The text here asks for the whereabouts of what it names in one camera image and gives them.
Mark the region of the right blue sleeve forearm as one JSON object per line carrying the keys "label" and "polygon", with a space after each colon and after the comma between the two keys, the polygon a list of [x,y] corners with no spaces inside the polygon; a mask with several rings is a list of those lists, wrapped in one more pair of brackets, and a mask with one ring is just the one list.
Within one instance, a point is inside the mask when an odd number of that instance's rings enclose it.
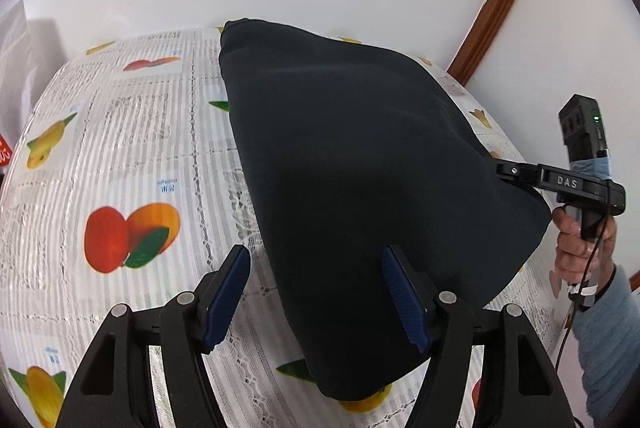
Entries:
{"label": "right blue sleeve forearm", "polygon": [[639,298],[623,269],[573,323],[587,413],[597,427],[639,425]]}

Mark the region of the person's right hand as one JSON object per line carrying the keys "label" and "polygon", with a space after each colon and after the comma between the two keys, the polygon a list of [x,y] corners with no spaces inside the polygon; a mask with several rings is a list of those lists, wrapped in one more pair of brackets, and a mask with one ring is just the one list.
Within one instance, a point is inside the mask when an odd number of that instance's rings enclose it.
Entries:
{"label": "person's right hand", "polygon": [[593,243],[580,237],[580,225],[570,217],[563,208],[552,212],[552,221],[559,230],[556,240],[554,272],[567,284],[579,284],[582,273],[591,276],[598,272],[598,289],[603,288],[615,270],[613,251],[616,244],[617,224],[614,218],[608,218],[601,243],[595,248]]}

